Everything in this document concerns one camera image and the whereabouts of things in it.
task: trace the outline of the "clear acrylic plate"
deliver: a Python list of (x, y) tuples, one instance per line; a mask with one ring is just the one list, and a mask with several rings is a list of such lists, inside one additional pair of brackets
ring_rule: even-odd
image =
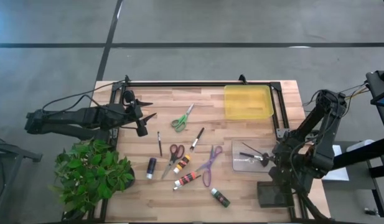
[(272, 156), (272, 149), (275, 145), (273, 139), (237, 139), (232, 141), (232, 167), (234, 171), (240, 172), (269, 172), (274, 163), (269, 161), (266, 167), (263, 167), (257, 159), (240, 155), (240, 152), (260, 156), (259, 153), (250, 149), (246, 145), (252, 147), (260, 153), (268, 153)]

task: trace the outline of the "potted plant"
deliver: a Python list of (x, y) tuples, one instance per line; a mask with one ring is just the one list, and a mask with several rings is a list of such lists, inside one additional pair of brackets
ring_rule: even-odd
[(112, 148), (101, 140), (82, 141), (57, 156), (55, 175), (63, 187), (50, 188), (65, 204), (64, 219), (82, 218), (101, 199), (134, 184), (130, 161), (127, 157), (118, 160)]

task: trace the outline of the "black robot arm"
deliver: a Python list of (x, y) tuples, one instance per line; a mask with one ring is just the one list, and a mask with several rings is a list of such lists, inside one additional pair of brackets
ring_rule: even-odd
[[(320, 90), (316, 98), (316, 106), (301, 125), (289, 133), (272, 150), (275, 163), (269, 171), (274, 183), (289, 186), (300, 195), (302, 201), (315, 219), (326, 218), (308, 198), (313, 178), (320, 179), (333, 166), (334, 142), (340, 119), (346, 110), (345, 95), (329, 90)], [(319, 134), (310, 140), (306, 136), (320, 122)], [(313, 142), (305, 154), (299, 154), (301, 148)]]
[(140, 119), (143, 117), (141, 107), (152, 103), (140, 102), (135, 99), (132, 91), (127, 91), (125, 95), (128, 103), (125, 107), (123, 104), (110, 103), (77, 111), (36, 110), (27, 114), (25, 129), (30, 134), (57, 133), (87, 140), (108, 133), (113, 128), (135, 122), (137, 128), (133, 129), (136, 129), (138, 136), (147, 135), (145, 125), (155, 114)]

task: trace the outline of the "purple scissors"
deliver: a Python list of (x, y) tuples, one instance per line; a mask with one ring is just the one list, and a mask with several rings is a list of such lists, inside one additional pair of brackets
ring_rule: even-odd
[(208, 162), (206, 162), (205, 164), (203, 164), (202, 166), (200, 166), (197, 170), (202, 170), (202, 169), (205, 169), (207, 168), (206, 171), (204, 171), (203, 173), (203, 184), (204, 186), (206, 187), (209, 187), (210, 184), (211, 184), (211, 165), (212, 163), (214, 162), (214, 160), (217, 158), (217, 156), (222, 152), (222, 147), (221, 146), (217, 146), (214, 150), (214, 146), (212, 146), (211, 148), (211, 153), (210, 153), (210, 159), (208, 160)]

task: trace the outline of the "green paint bottle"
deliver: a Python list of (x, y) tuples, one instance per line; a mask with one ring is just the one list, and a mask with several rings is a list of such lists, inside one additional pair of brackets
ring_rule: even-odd
[(225, 208), (227, 208), (230, 204), (229, 200), (221, 194), (217, 189), (211, 190), (212, 196), (214, 196)]

